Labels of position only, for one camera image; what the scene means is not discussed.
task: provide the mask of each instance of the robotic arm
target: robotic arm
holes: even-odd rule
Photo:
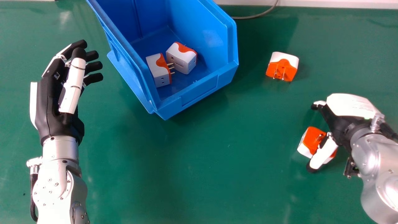
[[[103,80],[97,51],[84,40],[56,54],[38,83],[31,83],[30,119],[38,130],[43,155],[27,161],[31,180],[31,216],[39,224],[89,224],[87,186],[79,167],[78,146],[84,124],[78,101],[86,86]]]
[[[379,224],[398,223],[398,135],[384,115],[368,99],[351,94],[332,94],[311,108],[322,114],[330,132],[310,127],[303,135],[298,151],[310,158],[307,170],[318,171],[343,146],[351,155],[344,175],[362,178],[365,212]]]

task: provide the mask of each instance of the green table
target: green table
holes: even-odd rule
[[[225,7],[234,15],[264,8]],[[279,7],[238,21],[233,82],[168,121],[146,112],[106,58],[94,13],[80,0],[0,3],[0,220],[33,223],[26,160],[41,146],[29,120],[29,82],[79,39],[105,80],[80,101],[80,161],[94,223],[372,223],[347,153],[318,174],[296,152],[304,130],[327,130],[309,110],[334,92],[369,98],[398,130],[398,13]],[[292,83],[266,78],[273,51],[300,58]]]

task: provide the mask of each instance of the white wall edge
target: white wall edge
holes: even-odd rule
[[[214,0],[219,5],[270,6],[275,0]],[[398,9],[398,0],[279,0],[278,6]]]

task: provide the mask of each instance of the blue plastic bin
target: blue plastic bin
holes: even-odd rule
[[[212,0],[87,0],[111,48],[108,58],[149,113],[169,119],[231,82],[238,68],[236,23]],[[197,66],[172,84],[155,83],[145,57],[175,41],[197,51]]]

